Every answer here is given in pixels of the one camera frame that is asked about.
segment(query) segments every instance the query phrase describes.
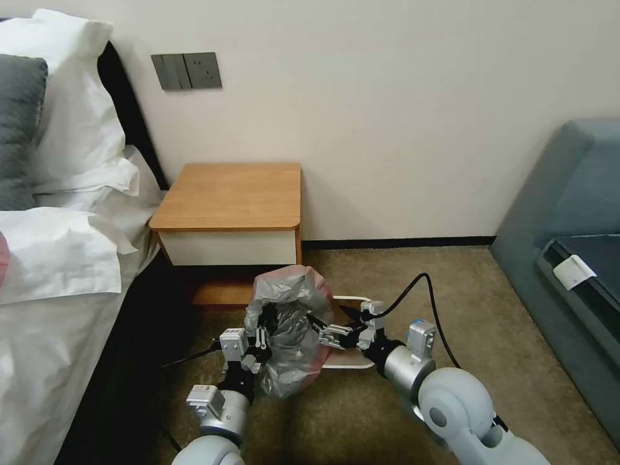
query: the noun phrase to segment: black headboard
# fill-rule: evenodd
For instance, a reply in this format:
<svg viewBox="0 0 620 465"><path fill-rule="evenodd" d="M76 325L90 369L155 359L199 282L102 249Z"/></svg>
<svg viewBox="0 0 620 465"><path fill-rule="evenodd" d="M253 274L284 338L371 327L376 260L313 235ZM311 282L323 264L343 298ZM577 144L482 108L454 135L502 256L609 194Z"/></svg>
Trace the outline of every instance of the black headboard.
<svg viewBox="0 0 620 465"><path fill-rule="evenodd" d="M97 70L103 86L112 96L116 114L125 131L125 143L135 145L140 150L155 175L160 189L167 190L169 186L155 154L155 148L150 139L134 89L131 87L123 63L112 43L108 42L99 57Z"/></svg>

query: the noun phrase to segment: black cable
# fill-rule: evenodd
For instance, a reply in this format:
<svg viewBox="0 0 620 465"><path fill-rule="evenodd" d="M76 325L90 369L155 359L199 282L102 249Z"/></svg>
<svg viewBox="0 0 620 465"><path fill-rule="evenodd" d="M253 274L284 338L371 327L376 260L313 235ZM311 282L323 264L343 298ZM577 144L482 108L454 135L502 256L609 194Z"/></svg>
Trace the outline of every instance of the black cable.
<svg viewBox="0 0 620 465"><path fill-rule="evenodd" d="M409 294L409 292L413 289L413 287L416 284L418 284L418 282L422 278L426 278L426 282L428 283L428 296L429 296L429 298L431 300L431 308L433 310L433 318L435 319L435 325L437 326L437 332L439 333L439 337L441 338L441 342L444 344L444 348L446 349L446 352L448 353L448 356L450 357L450 360L452 361L452 364L456 368L460 368L460 363L457 361L457 358L452 353L452 350L450 350L450 345L448 344L448 341L446 340L446 335L444 334L444 330L441 327L441 321L439 320L439 314L437 313L437 304L435 302L435 293L433 292L433 283L431 281L431 276L429 276L428 273L420 273L420 274L418 274L409 283L409 285L407 287L405 287L405 289L400 293L400 295L396 298L396 300L386 310L381 312L379 315L371 316L371 318L368 318L368 320L374 320L375 318L382 318L383 316L386 316L390 312L392 312L392 310L394 310L396 307L398 307L399 303L401 303L401 301L407 296L407 294ZM501 419L501 417L497 413L495 414L495 418L493 419L493 422L496 425L499 425L504 431L508 431L508 425L506 425L506 423Z"/></svg>
<svg viewBox="0 0 620 465"><path fill-rule="evenodd" d="M185 362L189 362L190 360L194 360L194 359L200 358L202 356L204 357L205 355L210 354L211 352L218 351L218 350L220 350L220 342L214 339L213 343L211 344L211 347L208 348L207 350L204 350L204 351L201 351L201 352L197 352L195 354L192 354L192 355L180 358L179 360L175 360L173 362L166 363L166 364L162 365L160 368L167 368L169 366L173 366L173 365L178 365L178 364L182 364L182 363L185 363Z"/></svg>
<svg viewBox="0 0 620 465"><path fill-rule="evenodd" d="M180 452L181 446L179 445L178 442L176 442L176 439L172 436L170 431L168 431L165 428L165 426L159 423L158 421L155 422L155 426L161 433L163 433L164 436L166 436L166 438L168 439L168 442L170 442L170 445L174 448L174 450L176 450L177 452Z"/></svg>

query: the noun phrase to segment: gray plastic bag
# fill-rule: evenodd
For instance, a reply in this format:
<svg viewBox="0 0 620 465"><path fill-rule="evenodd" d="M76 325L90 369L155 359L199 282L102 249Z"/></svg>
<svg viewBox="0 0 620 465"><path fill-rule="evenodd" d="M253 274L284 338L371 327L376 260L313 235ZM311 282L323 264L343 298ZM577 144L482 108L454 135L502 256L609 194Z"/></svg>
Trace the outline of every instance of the gray plastic bag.
<svg viewBox="0 0 620 465"><path fill-rule="evenodd" d="M276 304L278 327L269 336L273 356L263 364L258 381L269 397L286 398L318 376L329 355L311 327L307 313L330 324L333 297L323 276L313 268L291 265L254 279L252 300L245 314L245 330L253 335L266 304Z"/></svg>

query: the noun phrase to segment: nightstand drawer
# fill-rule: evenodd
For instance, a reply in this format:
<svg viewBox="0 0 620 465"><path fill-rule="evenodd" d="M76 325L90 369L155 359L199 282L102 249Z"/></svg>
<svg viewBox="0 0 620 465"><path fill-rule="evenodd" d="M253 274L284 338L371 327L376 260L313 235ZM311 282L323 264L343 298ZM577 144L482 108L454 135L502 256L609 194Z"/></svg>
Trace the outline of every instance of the nightstand drawer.
<svg viewBox="0 0 620 465"><path fill-rule="evenodd" d="M173 265L290 265L297 262L295 231L163 232Z"/></svg>

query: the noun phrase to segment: black baseboard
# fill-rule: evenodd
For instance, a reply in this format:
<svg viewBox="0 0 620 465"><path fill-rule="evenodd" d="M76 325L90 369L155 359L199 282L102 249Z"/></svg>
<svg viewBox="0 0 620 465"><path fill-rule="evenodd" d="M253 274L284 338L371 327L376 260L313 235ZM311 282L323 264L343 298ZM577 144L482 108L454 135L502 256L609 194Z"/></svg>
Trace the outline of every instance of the black baseboard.
<svg viewBox="0 0 620 465"><path fill-rule="evenodd" d="M307 240L305 250L397 249L399 247L449 247L451 245L491 245L495 236L464 236L412 239Z"/></svg>

